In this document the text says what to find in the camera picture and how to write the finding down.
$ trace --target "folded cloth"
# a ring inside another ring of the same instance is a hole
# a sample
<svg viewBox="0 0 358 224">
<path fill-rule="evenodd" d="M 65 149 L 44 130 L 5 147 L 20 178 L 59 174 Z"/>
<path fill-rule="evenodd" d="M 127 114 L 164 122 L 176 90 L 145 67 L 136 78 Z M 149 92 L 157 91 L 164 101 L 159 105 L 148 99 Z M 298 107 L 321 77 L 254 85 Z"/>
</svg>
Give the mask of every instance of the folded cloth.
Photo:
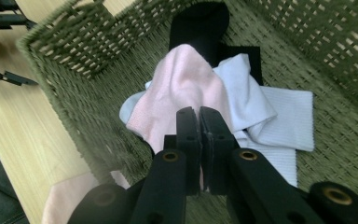
<svg viewBox="0 0 358 224">
<path fill-rule="evenodd" d="M 263 74 L 261 72 L 261 55 L 260 47 L 257 46 L 228 46 L 226 44 L 219 43 L 219 49 L 217 51 L 217 60 L 219 62 L 235 57 L 239 54 L 247 54 L 249 57 L 251 76 L 260 86 L 264 86 Z"/>
<path fill-rule="evenodd" d="M 312 92 L 261 87 L 278 116 L 266 122 L 262 130 L 248 128 L 257 143 L 275 147 L 314 150 Z"/>
<path fill-rule="evenodd" d="M 152 147 L 163 149 L 164 136 L 176 134 L 176 112 L 191 106 L 218 110 L 232 131 L 227 93 L 212 67 L 189 45 L 172 49 L 158 64 L 153 82 L 133 108 L 127 128 Z"/>
<path fill-rule="evenodd" d="M 110 174 L 116 183 L 124 189 L 130 187 L 121 172 L 113 171 Z M 51 187 L 43 210 L 42 223 L 68 223 L 69 218 L 84 196 L 98 185 L 98 181 L 92 173 L 86 173 L 64 180 Z"/>
<path fill-rule="evenodd" d="M 250 76 L 247 54 L 239 54 L 222 61 L 213 69 L 225 85 L 234 132 L 254 126 L 261 130 L 277 112 L 260 86 Z"/>
</svg>

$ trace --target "pink cloth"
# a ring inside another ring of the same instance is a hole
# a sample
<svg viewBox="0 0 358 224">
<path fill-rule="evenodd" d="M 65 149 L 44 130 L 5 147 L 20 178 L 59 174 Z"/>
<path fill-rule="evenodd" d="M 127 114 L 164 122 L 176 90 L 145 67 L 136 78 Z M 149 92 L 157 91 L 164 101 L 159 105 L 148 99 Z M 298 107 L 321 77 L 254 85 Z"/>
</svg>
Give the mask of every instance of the pink cloth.
<svg viewBox="0 0 358 224">
<path fill-rule="evenodd" d="M 127 128 L 157 153 L 164 135 L 176 134 L 176 112 L 192 106 L 218 110 L 232 131 L 225 86 L 212 67 L 189 45 L 172 49 L 159 62 L 151 86 L 134 107 Z"/>
<path fill-rule="evenodd" d="M 116 183 L 124 189 L 130 187 L 121 172 L 112 171 L 110 174 Z M 69 218 L 84 196 L 97 186 L 99 186 L 99 183 L 92 173 L 76 176 L 52 186 L 43 211 L 42 223 L 68 223 Z"/>
</svg>

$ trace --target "wicker basket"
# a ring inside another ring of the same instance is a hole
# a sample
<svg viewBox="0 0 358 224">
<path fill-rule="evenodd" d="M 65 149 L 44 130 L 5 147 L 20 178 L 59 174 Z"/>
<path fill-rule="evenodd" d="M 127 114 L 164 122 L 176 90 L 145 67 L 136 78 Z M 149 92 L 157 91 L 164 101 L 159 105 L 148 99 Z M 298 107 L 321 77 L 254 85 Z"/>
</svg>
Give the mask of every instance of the wicker basket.
<svg viewBox="0 0 358 224">
<path fill-rule="evenodd" d="M 138 0 L 112 16 L 102 1 L 66 3 L 19 46 L 63 125 L 101 182 L 130 183 L 150 166 L 148 146 L 118 118 L 168 52 L 169 30 L 190 0 Z M 299 186 L 338 182 L 358 193 L 358 1 L 227 0 L 223 41 L 260 46 L 269 86 L 314 93 L 316 150 L 298 152 Z M 190 223 L 226 223 L 224 197 L 187 200 Z"/>
</svg>

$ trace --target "brass insert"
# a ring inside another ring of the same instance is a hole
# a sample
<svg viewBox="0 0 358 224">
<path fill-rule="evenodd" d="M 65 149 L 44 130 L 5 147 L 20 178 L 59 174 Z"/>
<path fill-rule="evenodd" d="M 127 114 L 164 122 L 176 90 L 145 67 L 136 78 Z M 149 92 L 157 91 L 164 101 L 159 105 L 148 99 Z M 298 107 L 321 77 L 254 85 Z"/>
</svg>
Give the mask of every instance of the brass insert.
<svg viewBox="0 0 358 224">
<path fill-rule="evenodd" d="M 257 155 L 251 151 L 242 151 L 240 152 L 240 157 L 247 161 L 255 161 L 257 160 Z"/>
<path fill-rule="evenodd" d="M 350 205 L 352 203 L 352 198 L 347 193 L 340 189 L 327 187 L 323 188 L 324 196 L 333 203 L 338 203 L 342 205 Z"/>
<path fill-rule="evenodd" d="M 166 152 L 164 155 L 162 155 L 162 159 L 165 161 L 177 161 L 179 159 L 178 154 L 174 152 Z"/>
</svg>

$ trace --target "wooden table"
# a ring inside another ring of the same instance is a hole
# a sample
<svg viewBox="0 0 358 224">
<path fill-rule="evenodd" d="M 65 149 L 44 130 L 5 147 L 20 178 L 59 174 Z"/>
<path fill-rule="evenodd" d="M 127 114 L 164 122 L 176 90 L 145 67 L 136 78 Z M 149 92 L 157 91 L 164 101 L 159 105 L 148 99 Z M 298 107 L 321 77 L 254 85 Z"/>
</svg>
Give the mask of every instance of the wooden table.
<svg viewBox="0 0 358 224">
<path fill-rule="evenodd" d="M 113 14 L 133 0 L 106 0 Z M 32 21 L 43 20 L 64 0 L 17 0 Z M 0 30 L 0 71 L 34 78 L 16 48 L 24 27 Z M 0 81 L 0 160 L 31 223 L 40 223 L 52 185 L 89 171 L 76 147 L 37 86 Z"/>
</svg>

